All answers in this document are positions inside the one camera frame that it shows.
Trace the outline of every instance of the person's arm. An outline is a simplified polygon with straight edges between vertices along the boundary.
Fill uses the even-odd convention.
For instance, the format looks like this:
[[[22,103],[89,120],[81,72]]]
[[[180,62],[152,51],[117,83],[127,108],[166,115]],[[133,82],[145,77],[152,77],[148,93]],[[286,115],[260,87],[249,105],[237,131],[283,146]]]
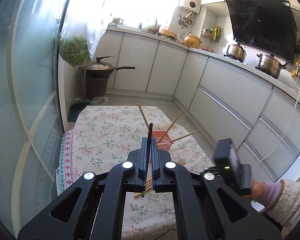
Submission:
[[[300,181],[253,182],[250,197],[264,205],[270,217],[290,229],[300,220]]]

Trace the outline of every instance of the wicker basket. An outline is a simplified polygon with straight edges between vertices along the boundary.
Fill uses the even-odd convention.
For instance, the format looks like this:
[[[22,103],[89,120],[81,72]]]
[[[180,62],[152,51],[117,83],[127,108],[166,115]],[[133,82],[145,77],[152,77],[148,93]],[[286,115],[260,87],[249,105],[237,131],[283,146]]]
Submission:
[[[158,143],[159,139],[162,137],[162,135],[164,134],[165,130],[154,130],[152,131],[152,137],[156,137],[157,138],[157,147],[160,150],[164,150],[164,151],[169,151],[172,143],[168,143],[168,141],[171,141],[172,138],[169,136],[169,134],[166,134],[162,140],[161,143]]]

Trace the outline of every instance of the chopstick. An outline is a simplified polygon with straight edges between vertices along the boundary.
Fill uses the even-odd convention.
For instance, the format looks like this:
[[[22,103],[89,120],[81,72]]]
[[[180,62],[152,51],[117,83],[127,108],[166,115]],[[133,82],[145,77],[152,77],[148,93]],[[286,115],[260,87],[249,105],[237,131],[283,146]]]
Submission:
[[[148,129],[149,129],[149,124],[148,124],[148,121],[147,121],[147,119],[146,119],[146,117],[145,117],[145,114],[144,114],[143,111],[142,111],[141,105],[138,104],[138,106],[139,106],[140,112],[141,112],[141,114],[142,114],[143,120],[145,120],[146,126],[147,126]]]
[[[177,163],[184,166],[186,164],[186,161],[182,159],[182,160],[179,160]],[[146,182],[146,190],[144,192],[140,192],[140,193],[135,194],[134,197],[139,197],[139,196],[143,195],[145,192],[147,192],[151,189],[152,189],[152,179],[149,179]]]
[[[180,137],[178,137],[178,138],[176,138],[176,139],[173,139],[173,140],[171,140],[171,141],[168,141],[167,143],[178,141],[178,140],[180,140],[180,139],[182,139],[182,138],[185,138],[185,137],[188,137],[188,136],[190,136],[190,135],[192,135],[192,134],[194,134],[194,133],[196,133],[196,132],[200,132],[200,130],[194,131],[194,132],[189,133],[189,134],[184,135],[184,136],[180,136]]]
[[[175,118],[175,120],[171,123],[171,125],[168,127],[168,129],[164,132],[164,134],[162,135],[162,137],[159,139],[158,143],[161,143],[163,138],[166,136],[166,134],[169,132],[169,130],[171,129],[171,127],[175,124],[175,122],[178,120],[178,118],[180,117],[180,115],[182,114],[183,110],[186,109],[187,105],[185,105],[185,107],[181,110],[180,114],[178,114],[178,116]]]

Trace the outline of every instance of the gray floor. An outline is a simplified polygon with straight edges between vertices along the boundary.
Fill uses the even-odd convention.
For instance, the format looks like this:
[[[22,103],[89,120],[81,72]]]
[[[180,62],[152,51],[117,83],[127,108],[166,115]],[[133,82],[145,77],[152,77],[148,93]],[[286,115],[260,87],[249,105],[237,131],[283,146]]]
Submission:
[[[177,115],[180,113],[181,109],[177,106],[172,100],[165,99],[155,99],[155,98],[144,98],[144,97],[132,97],[132,96],[121,96],[121,95],[107,95],[109,101],[107,105],[109,106],[136,106],[140,104],[142,106],[156,106],[164,114],[173,121]],[[177,124],[182,125],[187,131],[193,132],[198,130],[198,128],[191,122],[191,120],[185,115],[182,114],[177,122]],[[204,150],[208,158],[211,159],[214,149],[207,139],[198,132],[193,135],[199,146]]]

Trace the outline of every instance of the white fluffy jacket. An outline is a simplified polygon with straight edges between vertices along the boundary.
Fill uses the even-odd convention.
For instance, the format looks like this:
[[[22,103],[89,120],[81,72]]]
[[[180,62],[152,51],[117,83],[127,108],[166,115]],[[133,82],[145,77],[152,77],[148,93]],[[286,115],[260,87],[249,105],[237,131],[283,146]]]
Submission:
[[[267,213],[291,231],[300,220],[300,181],[285,179],[278,202]]]

